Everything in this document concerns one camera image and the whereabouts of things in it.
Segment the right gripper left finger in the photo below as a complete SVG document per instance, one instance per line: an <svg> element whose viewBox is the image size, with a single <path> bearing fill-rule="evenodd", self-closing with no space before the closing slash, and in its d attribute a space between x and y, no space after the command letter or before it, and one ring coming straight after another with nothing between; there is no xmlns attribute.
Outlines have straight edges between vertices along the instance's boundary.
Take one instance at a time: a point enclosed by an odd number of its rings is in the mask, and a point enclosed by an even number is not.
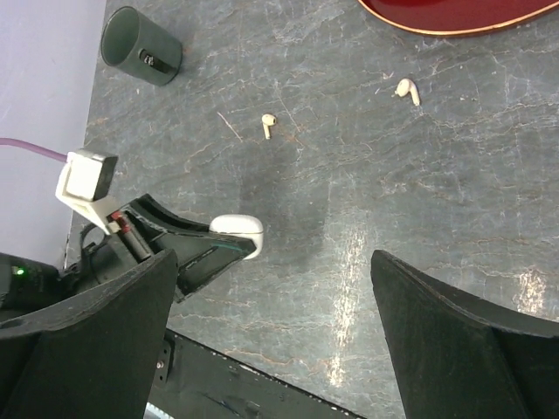
<svg viewBox="0 0 559 419"><path fill-rule="evenodd" d="M3 418L141 418L178 272L162 251L103 285L1 324Z"/></svg>

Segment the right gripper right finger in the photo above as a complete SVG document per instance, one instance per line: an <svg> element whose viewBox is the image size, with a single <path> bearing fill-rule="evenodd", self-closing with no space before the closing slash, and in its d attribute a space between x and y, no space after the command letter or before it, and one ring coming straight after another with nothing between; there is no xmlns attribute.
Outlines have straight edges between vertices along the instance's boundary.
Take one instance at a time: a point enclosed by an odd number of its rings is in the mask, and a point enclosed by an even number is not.
<svg viewBox="0 0 559 419"><path fill-rule="evenodd" d="M371 281L409 418L556 418L558 325L374 251Z"/></svg>

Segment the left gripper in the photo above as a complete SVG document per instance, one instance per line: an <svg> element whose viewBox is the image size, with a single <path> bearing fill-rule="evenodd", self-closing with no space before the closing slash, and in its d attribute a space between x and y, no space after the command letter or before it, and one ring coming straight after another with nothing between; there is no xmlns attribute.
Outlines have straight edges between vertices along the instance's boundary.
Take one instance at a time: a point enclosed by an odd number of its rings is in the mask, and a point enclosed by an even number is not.
<svg viewBox="0 0 559 419"><path fill-rule="evenodd" d="M201 291L224 271L251 255L251 239L217 235L207 224L180 217L145 194L109 216L119 231L86 244L97 227L89 223L79 234L79 259L62 279L71 297L109 282L165 250L176 253L178 273L174 301Z"/></svg>

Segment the white charging case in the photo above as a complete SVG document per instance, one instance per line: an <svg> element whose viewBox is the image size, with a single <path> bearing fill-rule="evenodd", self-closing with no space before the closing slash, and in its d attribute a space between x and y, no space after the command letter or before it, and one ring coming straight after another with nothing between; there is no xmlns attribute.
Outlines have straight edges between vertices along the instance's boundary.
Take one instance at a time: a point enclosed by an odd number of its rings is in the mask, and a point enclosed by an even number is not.
<svg viewBox="0 0 559 419"><path fill-rule="evenodd" d="M264 226L254 216L228 214L215 217L209 224L209 231L233 237L250 239L256 249L245 260L257 257L264 245Z"/></svg>

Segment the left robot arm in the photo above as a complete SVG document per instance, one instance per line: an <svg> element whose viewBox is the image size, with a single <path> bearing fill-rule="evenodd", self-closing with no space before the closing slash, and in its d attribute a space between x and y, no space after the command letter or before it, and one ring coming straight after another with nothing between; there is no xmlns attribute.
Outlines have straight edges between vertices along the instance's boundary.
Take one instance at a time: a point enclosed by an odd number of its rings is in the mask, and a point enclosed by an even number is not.
<svg viewBox="0 0 559 419"><path fill-rule="evenodd" d="M177 256L174 301L180 303L263 248L263 224L254 216L226 214L197 223L173 214L150 195L134 199L111 218L119 231L97 244L81 244L79 260L63 271L2 254L1 319L33 313L102 285L165 250Z"/></svg>

